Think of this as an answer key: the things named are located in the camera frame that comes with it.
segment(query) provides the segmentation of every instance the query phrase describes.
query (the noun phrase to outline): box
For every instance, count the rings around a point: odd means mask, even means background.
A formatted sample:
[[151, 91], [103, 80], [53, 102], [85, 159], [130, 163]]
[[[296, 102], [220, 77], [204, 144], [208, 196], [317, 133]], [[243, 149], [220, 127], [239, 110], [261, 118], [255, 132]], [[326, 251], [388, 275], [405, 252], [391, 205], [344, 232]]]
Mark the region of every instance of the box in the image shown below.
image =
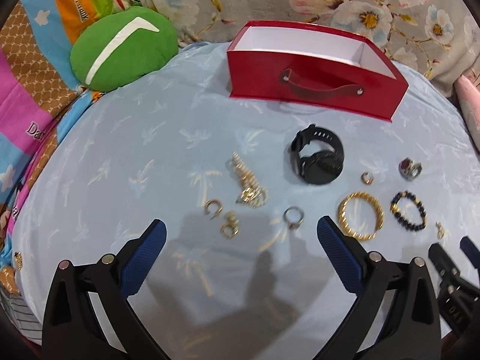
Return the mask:
[[408, 83], [369, 39], [316, 24], [250, 21], [227, 49], [231, 97], [391, 120]]

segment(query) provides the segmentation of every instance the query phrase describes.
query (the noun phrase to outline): mattress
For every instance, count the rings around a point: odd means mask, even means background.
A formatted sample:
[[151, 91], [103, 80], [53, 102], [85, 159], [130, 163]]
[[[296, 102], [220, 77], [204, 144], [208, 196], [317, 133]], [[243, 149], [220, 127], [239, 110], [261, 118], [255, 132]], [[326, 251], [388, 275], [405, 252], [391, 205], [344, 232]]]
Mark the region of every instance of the mattress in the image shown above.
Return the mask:
[[[167, 243], [129, 302], [171, 358], [311, 359], [355, 300], [321, 248], [316, 223], [335, 218], [354, 191], [376, 196], [385, 210], [383, 228], [363, 243], [367, 251], [390, 261], [423, 257], [438, 287], [428, 248], [440, 242], [462, 276], [477, 283], [459, 241], [469, 235], [480, 245], [479, 157], [461, 115], [423, 76], [397, 64], [409, 90], [389, 123], [310, 105], [230, 99], [226, 48], [182, 52], [160, 71], [105, 95], [56, 150], [13, 233], [13, 250], [23, 260], [16, 280], [40, 321], [59, 261], [94, 263], [158, 218]], [[334, 131], [344, 145], [344, 170], [324, 186], [304, 183], [290, 164], [289, 144], [311, 123]], [[318, 150], [313, 142], [302, 154]], [[264, 206], [235, 203], [241, 186], [232, 152], [268, 189]], [[405, 157], [423, 165], [413, 182], [398, 171]], [[362, 183], [365, 171], [374, 174], [373, 184]], [[425, 207], [428, 226], [421, 232], [408, 232], [388, 211], [405, 190]], [[236, 237], [221, 234], [221, 217], [204, 214], [209, 199], [235, 210]], [[305, 211], [295, 231], [282, 219], [292, 205]], [[399, 205], [419, 220], [413, 204]], [[347, 210], [354, 228], [373, 229], [367, 204], [350, 202]], [[440, 241], [437, 221], [447, 230]], [[375, 341], [391, 295], [363, 346]], [[109, 342], [121, 347], [98, 298], [93, 301]]]

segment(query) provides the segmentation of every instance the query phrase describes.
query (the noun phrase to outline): black bead bracelet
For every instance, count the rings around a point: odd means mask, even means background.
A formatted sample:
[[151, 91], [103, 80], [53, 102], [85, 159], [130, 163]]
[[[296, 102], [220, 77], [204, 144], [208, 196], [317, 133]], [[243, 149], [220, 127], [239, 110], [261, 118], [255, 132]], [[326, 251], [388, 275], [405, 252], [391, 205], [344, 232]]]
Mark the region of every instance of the black bead bracelet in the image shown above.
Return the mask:
[[[404, 216], [402, 216], [399, 208], [397, 207], [397, 203], [400, 201], [401, 198], [408, 198], [415, 203], [420, 212], [422, 223], [421, 225], [415, 225], [414, 223], [409, 222]], [[392, 199], [392, 204], [390, 205], [390, 211], [393, 213], [397, 221], [399, 221], [400, 225], [410, 231], [420, 231], [423, 230], [427, 225], [427, 214], [425, 213], [425, 209], [422, 205], [422, 202], [418, 200], [418, 198], [411, 192], [399, 192], [395, 195]]]

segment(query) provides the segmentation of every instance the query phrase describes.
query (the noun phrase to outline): metal rivet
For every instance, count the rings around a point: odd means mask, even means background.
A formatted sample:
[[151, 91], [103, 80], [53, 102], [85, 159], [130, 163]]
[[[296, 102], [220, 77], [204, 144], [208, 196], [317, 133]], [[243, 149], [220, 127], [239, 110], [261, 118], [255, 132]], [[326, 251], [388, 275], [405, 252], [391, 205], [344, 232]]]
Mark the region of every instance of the metal rivet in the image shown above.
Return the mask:
[[375, 261], [376, 263], [382, 259], [382, 255], [379, 252], [376, 252], [376, 251], [371, 252], [368, 255], [368, 257], [370, 257], [370, 259], [372, 261]]
[[106, 254], [102, 257], [102, 263], [104, 264], [112, 264], [113, 260], [115, 260], [115, 256], [113, 254]]
[[413, 262], [415, 263], [416, 266], [424, 266], [425, 265], [425, 260], [422, 257], [415, 257], [413, 259]]
[[58, 267], [60, 269], [67, 269], [69, 265], [70, 265], [70, 261], [68, 261], [67, 259], [64, 259], [63, 261], [60, 261], [60, 264], [58, 264]]

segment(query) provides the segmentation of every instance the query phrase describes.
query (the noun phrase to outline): watch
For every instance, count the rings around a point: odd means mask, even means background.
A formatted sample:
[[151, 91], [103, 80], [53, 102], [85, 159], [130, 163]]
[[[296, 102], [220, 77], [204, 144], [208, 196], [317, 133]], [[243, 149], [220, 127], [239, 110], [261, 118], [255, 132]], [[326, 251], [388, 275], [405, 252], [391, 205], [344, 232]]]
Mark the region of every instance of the watch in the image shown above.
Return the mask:
[[[328, 143], [334, 151], [322, 150], [310, 157], [300, 157], [300, 151], [312, 140]], [[311, 124], [305, 130], [299, 131], [290, 150], [297, 164], [298, 175], [309, 184], [328, 184], [342, 173], [344, 160], [342, 141], [326, 128]]]

